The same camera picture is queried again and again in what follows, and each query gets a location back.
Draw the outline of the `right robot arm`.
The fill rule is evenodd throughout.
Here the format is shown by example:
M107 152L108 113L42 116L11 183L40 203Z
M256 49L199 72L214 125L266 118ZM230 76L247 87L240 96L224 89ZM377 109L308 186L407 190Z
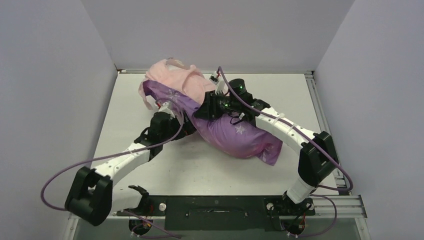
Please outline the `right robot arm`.
M254 98L245 81L226 83L212 77L215 89L205 93L194 118L208 125L208 140L239 158L257 156L274 165L283 145L299 157L297 179L283 194L280 208L290 215L312 209L308 197L339 165L331 135L303 128Z

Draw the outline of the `purple Elsa print pillowcase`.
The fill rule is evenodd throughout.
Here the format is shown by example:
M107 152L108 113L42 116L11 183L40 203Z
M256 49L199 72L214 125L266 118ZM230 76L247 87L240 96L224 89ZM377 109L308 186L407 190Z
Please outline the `purple Elsa print pillowcase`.
M204 102L205 93L214 91L216 86L195 65L190 65L190 70L168 70L166 60L153 64L138 88L148 109L152 106L147 96L155 100L171 99L187 113L198 133L210 145L236 158L257 157L270 166L275 165L283 146L281 140L245 121L231 124L228 115L216 120L194 117Z

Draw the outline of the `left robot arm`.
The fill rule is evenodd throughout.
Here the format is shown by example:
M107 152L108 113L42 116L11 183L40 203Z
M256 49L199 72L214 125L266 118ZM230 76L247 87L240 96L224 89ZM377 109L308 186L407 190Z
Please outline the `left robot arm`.
M186 112L177 116L167 110L153 114L149 127L122 152L93 168L80 168L64 203L65 210L93 226L103 223L109 214L122 210L143 215L148 211L149 193L139 185L114 190L115 185L139 166L150 162L163 145L189 136L196 128Z

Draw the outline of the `white pillow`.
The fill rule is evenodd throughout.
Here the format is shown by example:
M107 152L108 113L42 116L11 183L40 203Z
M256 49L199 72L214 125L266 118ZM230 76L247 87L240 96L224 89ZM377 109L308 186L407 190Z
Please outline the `white pillow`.
M181 60L174 58L174 57L169 57L166 61L165 61L165 65L167 66L168 70L190 70L191 66L187 65L185 63L183 63Z

